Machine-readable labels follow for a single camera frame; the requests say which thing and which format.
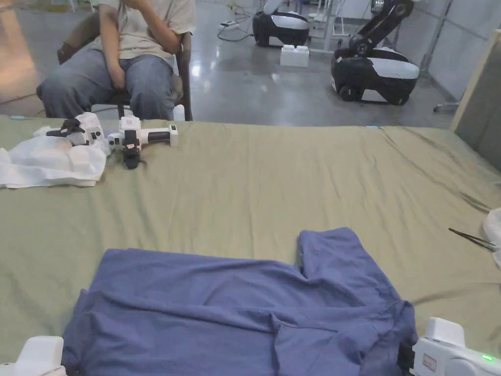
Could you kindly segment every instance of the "power strip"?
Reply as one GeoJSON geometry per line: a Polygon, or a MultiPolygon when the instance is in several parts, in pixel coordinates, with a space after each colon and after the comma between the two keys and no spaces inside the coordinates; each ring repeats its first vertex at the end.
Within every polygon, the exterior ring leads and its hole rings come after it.
{"type": "Polygon", "coordinates": [[[235,22],[235,21],[221,22],[221,25],[219,25],[217,28],[220,31],[222,31],[222,30],[225,30],[225,31],[236,30],[236,29],[238,29],[238,22],[235,22]]]}

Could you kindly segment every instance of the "blue t-shirt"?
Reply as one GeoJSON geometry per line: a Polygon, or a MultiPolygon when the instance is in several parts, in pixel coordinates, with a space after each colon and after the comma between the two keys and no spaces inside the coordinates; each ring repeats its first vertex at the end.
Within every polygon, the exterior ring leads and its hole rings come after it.
{"type": "Polygon", "coordinates": [[[400,375],[412,305],[347,228],[302,231],[300,266],[111,249],[64,334],[68,374],[400,375]]]}

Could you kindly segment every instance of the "person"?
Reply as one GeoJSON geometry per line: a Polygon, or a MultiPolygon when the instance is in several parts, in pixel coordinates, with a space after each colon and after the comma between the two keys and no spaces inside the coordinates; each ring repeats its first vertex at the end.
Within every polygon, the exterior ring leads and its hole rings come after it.
{"type": "Polygon", "coordinates": [[[127,90],[140,119],[173,119],[174,55],[196,27],[194,0],[100,0],[100,37],[37,88],[47,117],[73,118],[127,90]]]}

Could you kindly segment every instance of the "tweezers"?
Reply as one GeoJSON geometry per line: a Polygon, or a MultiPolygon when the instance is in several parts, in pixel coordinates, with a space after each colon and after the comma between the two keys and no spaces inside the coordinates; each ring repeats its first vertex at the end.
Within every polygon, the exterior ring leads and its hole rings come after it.
{"type": "Polygon", "coordinates": [[[481,247],[487,248],[491,252],[497,251],[497,247],[495,244],[490,243],[490,242],[486,242],[484,239],[480,239],[480,238],[477,238],[476,236],[468,235],[468,234],[462,233],[461,231],[451,229],[451,228],[449,228],[449,231],[452,231],[453,233],[458,234],[459,236],[461,236],[465,239],[468,239],[471,242],[474,242],[475,244],[477,244],[481,247]]]}

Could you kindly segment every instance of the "concrete floor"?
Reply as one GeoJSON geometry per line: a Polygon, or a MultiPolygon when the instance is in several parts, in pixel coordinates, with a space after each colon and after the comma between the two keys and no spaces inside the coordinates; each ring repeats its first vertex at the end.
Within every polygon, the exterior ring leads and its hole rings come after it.
{"type": "MultiPolygon", "coordinates": [[[[35,92],[57,67],[56,50],[76,23],[89,12],[50,13],[0,0],[0,113],[44,116],[35,92]]],[[[245,9],[253,13],[257,4],[245,9]]],[[[433,114],[441,93],[420,79],[402,107],[346,103],[331,87],[330,59],[312,53],[308,68],[280,66],[280,50],[259,48],[252,37],[241,42],[217,38],[217,25],[233,15],[217,0],[197,0],[198,30],[191,60],[195,120],[287,126],[405,125],[446,128],[450,113],[433,114]]],[[[250,19],[241,22],[247,29],[250,19]]],[[[243,32],[224,34],[238,39],[243,32]]],[[[182,111],[176,112],[176,118],[182,111]]]]}

